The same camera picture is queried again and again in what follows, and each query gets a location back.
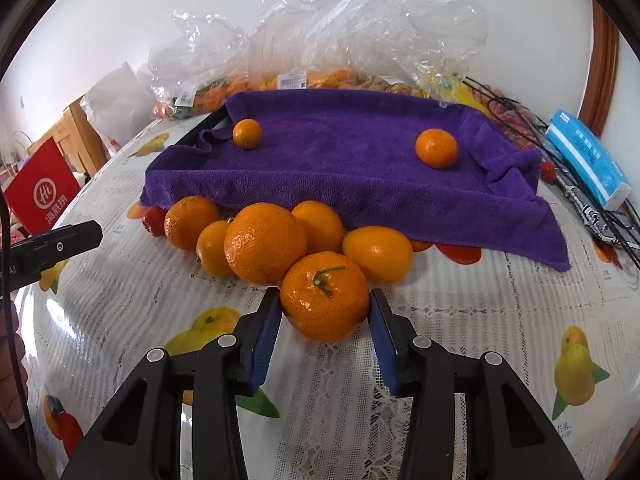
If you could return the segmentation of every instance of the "red cherry tomato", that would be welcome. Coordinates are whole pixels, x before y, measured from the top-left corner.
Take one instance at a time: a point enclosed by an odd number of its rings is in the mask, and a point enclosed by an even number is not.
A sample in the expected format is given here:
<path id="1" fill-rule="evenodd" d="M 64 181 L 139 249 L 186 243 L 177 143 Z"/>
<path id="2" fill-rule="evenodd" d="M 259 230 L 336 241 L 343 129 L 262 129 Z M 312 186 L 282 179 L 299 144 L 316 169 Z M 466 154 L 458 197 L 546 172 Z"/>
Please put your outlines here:
<path id="1" fill-rule="evenodd" d="M 166 210 L 157 205 L 151 206 L 142 215 L 142 225 L 153 236 L 164 236 L 164 217 Z"/>
<path id="2" fill-rule="evenodd" d="M 471 265 L 480 261 L 482 249 L 480 247 L 463 247 L 447 244 L 436 244 L 436 247 L 452 262 L 460 265 Z"/>
<path id="3" fill-rule="evenodd" d="M 558 180 L 558 175 L 556 174 L 556 168 L 554 165 L 545 160 L 542 164 L 540 164 L 540 178 L 544 180 L 547 184 L 555 184 Z"/>

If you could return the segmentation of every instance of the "white lace tablecloth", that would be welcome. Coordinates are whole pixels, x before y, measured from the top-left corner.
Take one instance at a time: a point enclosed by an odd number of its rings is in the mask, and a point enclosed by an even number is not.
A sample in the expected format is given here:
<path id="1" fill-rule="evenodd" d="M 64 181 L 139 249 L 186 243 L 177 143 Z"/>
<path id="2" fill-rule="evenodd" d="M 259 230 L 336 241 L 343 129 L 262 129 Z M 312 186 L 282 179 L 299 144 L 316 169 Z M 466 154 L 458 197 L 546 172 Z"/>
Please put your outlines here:
<path id="1" fill-rule="evenodd" d="M 201 119 L 153 124 L 121 150 L 60 222 L 95 219 L 104 232 L 100 248 L 72 258 L 56 292 L 35 283 L 18 294 L 36 437 L 59 472 L 67 457 L 46 424 L 45 395 L 57 397 L 87 432 L 149 349 L 188 329 L 208 308 L 230 306 L 245 314 L 258 307 L 264 288 L 210 277 L 193 253 L 151 237 L 140 220 L 126 216 L 156 152 L 132 155 L 162 132 L 169 134 L 167 144 L 176 142 Z M 623 255 L 619 264 L 598 258 L 573 213 L 544 184 L 539 194 L 566 237 L 569 272 L 489 250 L 463 266 L 433 246 L 417 253 L 407 279 L 385 294 L 418 334 L 449 351 L 500 352 L 550 418 L 557 415 L 554 366 L 561 337 L 567 326 L 580 326 L 593 361 L 610 376 L 596 384 L 587 403 L 567 407 L 553 424 L 585 478 L 600 480 L 640 416 L 638 273 Z M 249 478 L 397 477 L 411 401 L 393 399 L 382 385 L 366 324 L 343 343 L 317 344 L 283 318 L 263 389 L 280 418 L 238 409 Z M 462 398 L 457 407 L 454 476 L 462 479 Z M 190 425 L 191 410 L 184 406 L 183 478 L 191 478 Z"/>

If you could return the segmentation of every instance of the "tangerine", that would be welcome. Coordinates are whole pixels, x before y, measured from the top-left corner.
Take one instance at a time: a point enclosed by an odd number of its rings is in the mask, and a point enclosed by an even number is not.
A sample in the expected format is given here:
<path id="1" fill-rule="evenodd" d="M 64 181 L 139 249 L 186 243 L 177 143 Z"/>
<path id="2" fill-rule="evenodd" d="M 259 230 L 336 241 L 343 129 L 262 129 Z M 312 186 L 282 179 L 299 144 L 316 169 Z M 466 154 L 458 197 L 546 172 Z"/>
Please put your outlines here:
<path id="1" fill-rule="evenodd" d="M 229 225 L 225 256 L 231 270 L 257 285 L 274 285 L 306 254 L 302 225 L 286 209 L 251 204 Z"/>
<path id="2" fill-rule="evenodd" d="M 195 251 L 206 226 L 220 218 L 216 205 L 203 196 L 186 196 L 171 206 L 164 217 L 164 234 L 171 245 Z"/>
<path id="3" fill-rule="evenodd" d="M 306 234 L 306 254 L 339 251 L 344 237 L 340 217 L 327 204 L 306 200 L 292 209 L 291 214 Z"/>
<path id="4" fill-rule="evenodd" d="M 332 343 L 347 338 L 367 317 L 369 288 L 354 262 L 324 251 L 305 256 L 289 269 L 280 303 L 304 336 Z"/>
<path id="5" fill-rule="evenodd" d="M 228 229 L 228 222 L 218 220 L 206 226 L 198 237 L 198 262 L 212 276 L 225 278 L 234 275 L 225 256 L 225 236 Z"/>
<path id="6" fill-rule="evenodd" d="M 262 127 L 253 119 L 243 119 L 234 126 L 234 142 L 244 150 L 252 150 L 262 138 Z"/>
<path id="7" fill-rule="evenodd" d="M 430 242 L 421 242 L 419 240 L 409 240 L 411 244 L 411 248 L 414 250 L 414 253 L 420 253 L 422 251 L 426 251 L 433 244 Z"/>
<path id="8" fill-rule="evenodd" d="M 424 130 L 415 141 L 415 153 L 427 166 L 443 170 L 458 160 L 458 142 L 445 130 Z"/>
<path id="9" fill-rule="evenodd" d="M 342 252 L 372 282 L 402 280 L 414 259 L 411 243 L 402 233 L 382 226 L 361 227 L 344 237 Z"/>

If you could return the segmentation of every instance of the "bag of oranges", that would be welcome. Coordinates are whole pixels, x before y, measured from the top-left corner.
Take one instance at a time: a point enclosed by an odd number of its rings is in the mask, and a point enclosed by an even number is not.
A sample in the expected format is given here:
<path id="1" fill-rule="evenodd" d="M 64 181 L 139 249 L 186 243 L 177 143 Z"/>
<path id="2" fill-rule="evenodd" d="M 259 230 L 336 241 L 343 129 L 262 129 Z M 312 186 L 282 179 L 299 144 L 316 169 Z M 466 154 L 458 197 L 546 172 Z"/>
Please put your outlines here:
<path id="1" fill-rule="evenodd" d="M 149 52 L 151 87 L 159 119 L 207 114 L 238 92 L 250 90 L 244 62 L 246 35 L 212 14 L 174 11 L 182 37 Z"/>

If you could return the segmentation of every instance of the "red box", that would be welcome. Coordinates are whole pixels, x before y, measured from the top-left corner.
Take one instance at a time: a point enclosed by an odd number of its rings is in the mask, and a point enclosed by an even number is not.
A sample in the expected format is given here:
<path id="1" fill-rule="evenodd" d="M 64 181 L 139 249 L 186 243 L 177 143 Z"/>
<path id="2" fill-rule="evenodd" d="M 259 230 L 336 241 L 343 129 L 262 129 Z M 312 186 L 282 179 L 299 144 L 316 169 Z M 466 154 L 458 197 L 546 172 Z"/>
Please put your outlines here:
<path id="1" fill-rule="evenodd" d="M 31 235 L 49 231 L 80 185 L 56 141 L 46 140 L 4 192 L 9 208 Z"/>

